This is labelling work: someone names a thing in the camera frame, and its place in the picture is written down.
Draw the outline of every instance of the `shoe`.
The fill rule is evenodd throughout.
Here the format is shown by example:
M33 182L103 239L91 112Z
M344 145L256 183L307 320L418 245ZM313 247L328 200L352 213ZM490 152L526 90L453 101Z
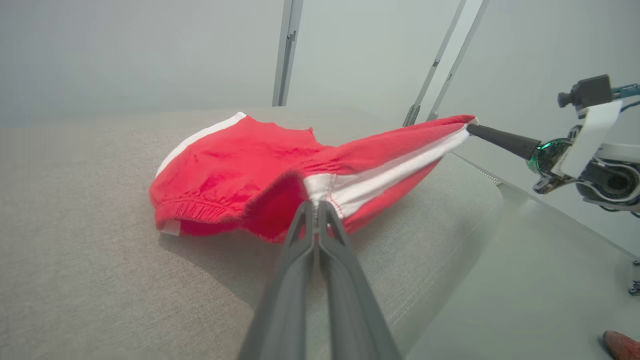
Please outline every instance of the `shoe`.
M605 331L602 344L614 360L640 360L640 341L619 332Z

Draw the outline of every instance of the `metal frame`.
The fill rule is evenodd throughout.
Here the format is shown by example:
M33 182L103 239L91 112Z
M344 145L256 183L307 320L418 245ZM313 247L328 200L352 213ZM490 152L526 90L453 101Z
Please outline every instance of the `metal frame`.
M424 94L427 93L427 89L431 84L431 80L436 73L436 69L440 64L440 60L444 55L445 50L447 49L447 45L449 45L449 40L451 39L451 34L456 29L458 25L458 20L460 19L460 15L462 14L462 10L464 10L467 0L460 0L458 4L458 9L456 9L456 13L453 15L453 20L451 20L451 24L449 24L449 29L447 33L444 35L444 39L442 39L442 43L440 44L440 48L438 50L438 54L436 54L436 58L433 60L433 64L429 69L429 73L427 77L424 79L424 83L422 84L422 88L418 93L418 97L415 99L415 102L409 108L409 112L406 114L406 118L404 118L403 127L410 126L415 124L415 119L418 117L418 112L420 111L420 104L422 104L422 100L424 99Z
M296 52L296 42L300 31L302 2L303 0L284 0L272 106L285 106L287 104L293 56Z
M440 106L440 103L442 102L442 99L444 98L444 95L447 93L447 90L449 89L449 85L451 84L451 81L453 80L453 76L455 75L456 71L458 71L458 67L460 66L460 63L462 62L462 58L464 58L465 53L467 52L467 48L469 47L469 44L471 43L471 40L473 39L476 30L478 29L478 26L480 25L480 21L482 20L482 16L484 15L484 11L486 10L486 7L489 5L489 0L483 0L482 3L480 4L480 8L478 9L478 12L476 13L476 17L473 21L473 23L471 24L471 28L469 29L469 32L467 33L467 36L465 37L465 41L464 43L462 43L462 47L460 48L460 52L458 53L458 56L456 57L456 61L454 61L453 66L451 67L451 71L449 72L449 76L447 76L447 80L444 82L444 85L442 86L442 89L440 89L440 93L438 94L438 97L436 98L436 101L433 103L433 107L431 107L431 111L429 112L429 116L427 117L427 121L430 120L435 120L438 118L438 107Z

